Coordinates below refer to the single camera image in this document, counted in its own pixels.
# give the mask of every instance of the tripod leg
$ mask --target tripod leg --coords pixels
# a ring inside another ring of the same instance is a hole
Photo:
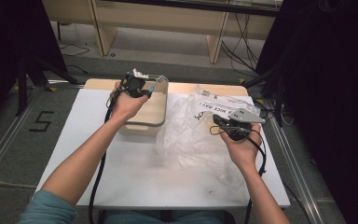
[[[249,88],[253,87],[254,85],[259,84],[260,82],[262,82],[262,81],[263,81],[264,79],[266,79],[267,77],[269,77],[269,76],[271,75],[271,71],[272,71],[272,69],[269,70],[269,71],[267,71],[265,74],[263,74],[263,75],[261,75],[261,76],[255,78],[255,79],[251,80],[250,82],[247,82],[247,83],[242,82],[241,85],[242,85],[244,88],[249,89]]]
[[[67,80],[68,82],[70,82],[72,84],[84,84],[84,83],[79,83],[77,81],[77,79],[69,76],[66,72],[63,72],[61,69],[53,66],[52,64],[46,62],[45,60],[39,58],[36,55],[31,55],[30,58],[32,60],[34,60],[35,62],[37,62],[38,64],[42,65],[43,67],[48,68],[48,70],[50,70],[51,72],[53,72],[57,76],[62,77],[63,79]]]
[[[24,108],[27,106],[27,83],[23,58],[19,60],[17,72],[17,81],[19,84],[19,108],[17,110],[16,116],[19,116],[24,110]]]
[[[61,30],[60,30],[60,22],[57,21],[57,32],[58,32],[58,40],[61,40]]]
[[[283,103],[283,78],[279,78],[278,81],[278,92],[277,92],[277,101],[275,105],[275,120],[278,122],[279,126],[282,127],[282,103]]]

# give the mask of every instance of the wire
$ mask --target wire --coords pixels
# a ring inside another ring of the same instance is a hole
[[[127,79],[128,76],[129,75],[126,75],[121,79],[120,84],[117,88],[118,90],[121,90],[120,87],[122,87],[122,85],[124,84],[124,80]],[[116,99],[118,98],[118,96],[120,94],[121,94],[121,91],[113,91],[110,93],[109,98],[106,102],[107,111],[106,111],[106,115],[104,118],[104,123],[106,123],[110,119],[110,116],[112,115],[113,108],[115,107],[115,104],[116,104]],[[97,189],[100,184],[101,177],[103,175],[103,168],[104,168],[105,160],[106,160],[106,152],[103,154],[103,157],[101,158],[100,168],[98,170],[98,174],[95,179],[94,186],[92,187],[91,195],[89,197],[89,223],[90,224],[94,223],[94,218],[92,216],[92,209],[94,207],[95,195],[97,193]]]
[[[219,133],[212,133],[212,128],[220,128],[221,130],[223,130],[222,132],[219,132]],[[222,126],[218,126],[218,125],[214,125],[212,126],[210,129],[209,129],[209,132],[212,134],[212,135],[217,135],[217,134],[220,134],[220,133],[226,133],[226,131],[224,129],[238,129],[239,127],[222,127]],[[249,137],[247,134],[244,134],[243,136],[249,140],[256,148],[257,150],[261,153],[261,156],[263,157],[263,162],[260,166],[260,169],[258,171],[258,173],[260,174],[260,176],[262,174],[264,174],[266,171],[265,171],[265,167],[266,167],[266,162],[267,162],[267,150],[266,150],[266,145],[264,144],[264,139],[263,139],[263,136],[261,136],[260,132],[258,131],[255,131],[253,129],[249,130],[250,132],[255,132],[257,133],[259,136],[260,136],[260,139],[262,140],[262,143],[263,143],[263,148],[264,150],[251,138]]]
[[[260,138],[263,140],[263,137],[261,136],[261,134],[255,130],[251,130],[253,132],[256,132],[260,135]],[[260,176],[262,176],[266,170],[265,170],[265,167],[266,167],[266,161],[267,161],[267,155],[265,152],[263,152],[263,150],[261,149],[261,147],[251,138],[249,137],[248,135],[245,135],[246,139],[248,139],[255,147],[257,147],[257,149],[261,152],[261,155],[263,157],[263,163],[261,164],[260,166],[260,169],[258,170],[258,174]],[[249,202],[248,202],[248,206],[246,208],[246,216],[245,216],[245,224],[248,224],[249,223],[249,219],[250,219],[250,215],[251,215],[251,211],[252,211],[252,199],[250,198],[249,199]]]
[[[79,49],[84,49],[84,51],[76,53],[76,54],[63,54],[63,55],[65,55],[65,56],[77,56],[77,55],[84,54],[84,53],[90,51],[90,49],[88,49],[88,48],[79,47],[78,45],[74,45],[74,44],[68,44],[68,45],[66,45],[66,46],[64,46],[64,47],[62,47],[60,49],[66,49],[69,46],[73,46],[73,47],[76,47],[76,48],[79,48]]]
[[[290,193],[293,195],[293,197],[295,197],[298,205],[300,206],[301,210],[304,212],[304,215],[307,218],[307,221],[309,222],[309,224],[311,224],[312,222],[310,221],[310,217],[308,216],[307,210],[305,210],[304,204],[302,204],[302,202],[297,198],[295,193],[289,188],[289,186],[286,183],[283,182],[283,185],[285,188],[287,188],[290,191]]]
[[[271,115],[270,117],[268,117],[267,119],[266,119],[266,123],[267,123],[267,121],[269,121],[270,119],[272,119],[272,118],[274,118],[275,116],[274,115]]]
[[[246,46],[246,53],[248,55],[249,62],[251,63],[252,68],[255,70],[255,65],[257,64],[258,59],[255,56],[255,54],[253,53],[253,51],[251,50],[249,43],[248,43],[248,24],[249,24],[250,16],[249,16],[249,14],[245,15],[245,27],[243,28],[243,30],[241,28],[240,20],[238,19],[237,13],[235,13],[235,18],[237,20],[237,24],[238,24],[238,27],[240,28],[240,32],[241,32],[240,41],[241,41],[241,39],[243,39],[243,42],[245,43],[245,46]]]
[[[295,121],[295,119],[292,118],[292,120],[290,120],[290,122],[287,122],[286,119],[284,119],[284,117],[283,117],[283,113],[281,113],[281,118],[282,118],[283,122],[288,126],[292,125],[293,122]]]
[[[266,119],[269,115],[271,115],[271,117],[269,117],[268,119],[271,119],[275,116],[275,110],[274,109],[267,109],[262,103],[257,101],[258,99],[253,99],[253,102],[255,102],[255,104],[260,105],[260,111],[261,112],[266,112],[265,116],[260,116],[261,119]]]
[[[79,66],[77,66],[77,65],[74,65],[74,64],[70,64],[70,65],[66,65],[66,66],[67,66],[67,67],[75,67],[75,68],[81,70],[84,74],[88,74],[88,73],[89,73],[88,71],[86,71],[86,70],[84,70],[83,68],[81,68],[81,67],[79,67]]]
[[[225,54],[231,59],[231,67],[236,71],[236,72],[239,72],[241,74],[244,74],[240,71],[238,71],[237,69],[234,68],[234,65],[232,64],[232,61],[236,62],[236,63],[239,63],[239,64],[242,64],[242,65],[245,65],[247,68],[251,69],[253,72],[255,71],[251,65],[249,65],[248,63],[246,63],[243,59],[241,59],[238,55],[235,54],[235,52],[231,49],[228,48],[228,46],[226,45],[225,41],[222,41],[222,44],[223,44],[223,52],[225,52]],[[257,76],[252,76],[252,75],[249,75],[249,74],[244,74],[246,76],[250,76],[250,77],[257,77]]]

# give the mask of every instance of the white table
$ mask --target white table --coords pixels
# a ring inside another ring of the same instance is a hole
[[[41,188],[52,171],[66,157],[103,124],[105,103],[109,93],[110,91],[102,90],[80,90],[37,189]],[[177,94],[169,94],[168,110],[178,97]],[[155,150],[155,142],[155,137],[120,133],[116,135],[106,152],[95,207],[216,209],[247,205],[249,193],[245,186],[234,189],[218,180],[214,172],[207,167],[184,169],[175,157],[159,155]],[[290,202],[267,141],[266,147],[267,172],[263,179],[278,205],[288,206]],[[261,164],[261,158],[257,158],[257,163]],[[89,204],[95,176],[77,205]]]

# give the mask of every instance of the sleeve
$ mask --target sleeve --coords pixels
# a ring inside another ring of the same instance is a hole
[[[19,223],[71,223],[76,216],[72,205],[41,189],[21,214]]]

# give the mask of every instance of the hand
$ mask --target hand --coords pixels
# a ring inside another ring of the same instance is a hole
[[[116,83],[114,91],[119,86],[120,82]],[[147,96],[144,95],[139,98],[132,98],[127,93],[122,92],[116,99],[115,107],[113,108],[112,117],[119,117],[124,122],[130,118],[133,118],[142,105],[148,100]]]
[[[260,129],[259,124],[252,123],[252,130],[257,131],[257,133],[249,133],[249,137],[251,137],[258,145],[261,145],[261,139],[258,135],[258,133],[260,133]],[[221,130],[220,136],[227,145],[231,160],[234,161],[237,166],[241,166],[246,170],[256,170],[255,157],[257,156],[258,150],[249,140],[245,138],[240,141],[234,141],[223,130]]]

